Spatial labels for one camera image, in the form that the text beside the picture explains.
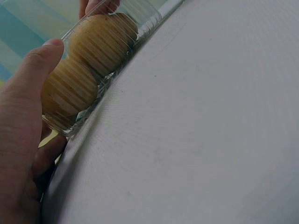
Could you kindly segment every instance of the finger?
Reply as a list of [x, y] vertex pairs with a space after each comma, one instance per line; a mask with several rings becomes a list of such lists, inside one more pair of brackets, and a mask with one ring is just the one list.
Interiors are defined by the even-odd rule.
[[65, 137], [58, 135], [38, 149], [32, 165], [33, 178], [38, 178], [49, 169], [55, 159], [64, 151], [66, 142]]
[[30, 51], [17, 72], [4, 84], [4, 90], [17, 97], [39, 99], [43, 83], [59, 63], [63, 51], [64, 45], [59, 39], [49, 40]]
[[112, 0], [109, 4], [108, 12], [109, 13], [114, 13], [118, 6], [120, 6], [120, 0]]
[[52, 130], [43, 122], [41, 141], [47, 138], [52, 133]]
[[89, 0], [85, 9], [85, 14], [89, 13], [101, 0]]
[[81, 20], [83, 16], [85, 16], [85, 9], [88, 4], [88, 0], [80, 0], [79, 7], [79, 19]]
[[55, 170], [55, 163], [53, 162], [50, 167], [39, 177], [34, 179], [38, 191], [38, 199], [40, 199], [48, 187], [49, 181], [52, 177], [52, 174]]
[[120, 0], [105, 0], [105, 1], [103, 1], [103, 0], [89, 0], [88, 4], [86, 6], [85, 14], [88, 14], [100, 2], [102, 2], [102, 4], [101, 4], [101, 6], [99, 6], [99, 8], [97, 9], [97, 12], [96, 12], [98, 14], [113, 13], [120, 4]]

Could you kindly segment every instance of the ridged plastic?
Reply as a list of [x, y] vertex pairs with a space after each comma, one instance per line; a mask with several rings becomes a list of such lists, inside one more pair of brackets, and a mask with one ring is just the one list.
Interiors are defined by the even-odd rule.
[[99, 3], [62, 38], [63, 59], [42, 91], [43, 120], [65, 136], [75, 134], [160, 21], [147, 0]]

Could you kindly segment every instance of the clear plastic container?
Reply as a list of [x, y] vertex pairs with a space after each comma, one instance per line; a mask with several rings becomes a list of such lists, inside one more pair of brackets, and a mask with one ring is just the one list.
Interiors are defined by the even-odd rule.
[[[182, 2], [169, 1], [174, 3], [164, 4], [171, 5], [163, 9], [165, 18]], [[6, 21], [0, 24], [0, 81], [14, 73], [31, 49], [53, 37], [64, 42], [63, 58], [43, 87], [42, 105], [43, 120], [65, 136], [79, 130], [162, 21], [148, 0], [121, 0], [118, 7], [103, 0], [76, 24], [74, 13], [65, 12], [77, 12], [77, 7], [70, 0], [0, 1], [1, 21]]]

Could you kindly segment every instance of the white surface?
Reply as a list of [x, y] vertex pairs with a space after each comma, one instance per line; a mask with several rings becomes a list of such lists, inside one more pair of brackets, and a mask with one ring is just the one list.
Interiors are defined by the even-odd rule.
[[70, 141], [44, 223], [299, 223], [298, 96], [298, 0], [187, 0]]

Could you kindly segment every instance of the potato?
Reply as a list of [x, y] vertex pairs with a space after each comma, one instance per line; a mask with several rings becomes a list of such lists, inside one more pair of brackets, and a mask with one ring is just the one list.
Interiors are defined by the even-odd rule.
[[85, 66], [71, 59], [62, 60], [43, 85], [43, 114], [78, 114], [92, 105], [97, 94], [97, 83]]
[[115, 15], [111, 16], [117, 17], [117, 22], [119, 26], [123, 28], [126, 34], [129, 36], [128, 45], [132, 47], [137, 39], [138, 34], [138, 27], [136, 23], [133, 21], [132, 18], [130, 18], [128, 15], [124, 13], [116, 13]]
[[93, 15], [78, 25], [69, 41], [69, 58], [85, 63], [101, 78], [115, 71], [128, 51], [128, 35], [117, 16]]

